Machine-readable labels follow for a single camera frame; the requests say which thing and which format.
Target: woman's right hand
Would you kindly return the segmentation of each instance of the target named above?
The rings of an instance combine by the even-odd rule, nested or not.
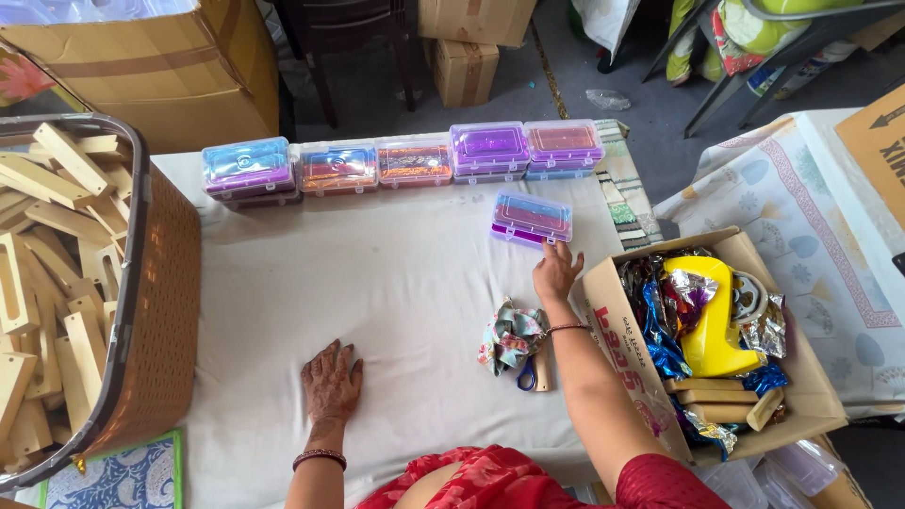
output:
[[[534,267],[532,273],[534,291],[540,297],[541,303],[547,307],[552,303],[567,301],[572,284],[584,267],[584,253],[578,253],[578,258],[572,265],[572,252],[565,242],[557,240],[553,246],[545,241],[544,259]]]

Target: red bangle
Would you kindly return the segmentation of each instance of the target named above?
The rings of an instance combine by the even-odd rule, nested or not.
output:
[[[566,325],[557,325],[556,327],[550,327],[547,330],[546,335],[549,336],[553,332],[562,331],[563,329],[584,329],[586,331],[591,330],[590,325],[584,325],[583,323],[567,323]]]
[[[329,449],[311,449],[308,452],[301,453],[296,456],[295,461],[292,462],[292,472],[295,472],[295,469],[299,467],[299,464],[306,459],[312,459],[313,457],[328,457],[330,459],[336,460],[339,463],[339,466],[342,466],[342,471],[346,471],[346,457],[342,456],[340,453],[336,451],[331,451]]]

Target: woman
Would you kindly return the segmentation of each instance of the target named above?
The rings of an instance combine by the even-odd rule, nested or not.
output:
[[[607,490],[615,493],[616,507],[728,509],[653,438],[622,381],[572,311],[567,297],[584,264],[579,253],[572,265],[565,243],[544,244],[544,259],[534,268],[534,290],[550,321],[569,418],[594,469]],[[343,433],[357,404],[364,369],[359,360],[348,374],[352,349],[353,345],[340,349],[336,340],[301,372],[313,425],[306,452],[293,465],[287,509],[343,506]],[[459,447],[420,457],[358,505],[358,509],[580,507],[593,506],[566,494],[527,456],[500,446]]]

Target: blue patterned cloth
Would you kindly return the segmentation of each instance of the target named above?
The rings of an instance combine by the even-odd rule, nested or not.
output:
[[[181,509],[181,430],[144,446],[91,459],[42,484],[42,509]]]

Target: wicker basket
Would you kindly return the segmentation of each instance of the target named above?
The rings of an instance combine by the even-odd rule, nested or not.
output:
[[[77,136],[116,134],[133,151],[129,238],[100,400],[82,429],[42,463],[0,481],[0,492],[34,485],[75,457],[150,440],[188,410],[197,351],[201,224],[192,204],[150,164],[141,135],[107,115],[0,119],[0,143],[20,144],[42,122]]]

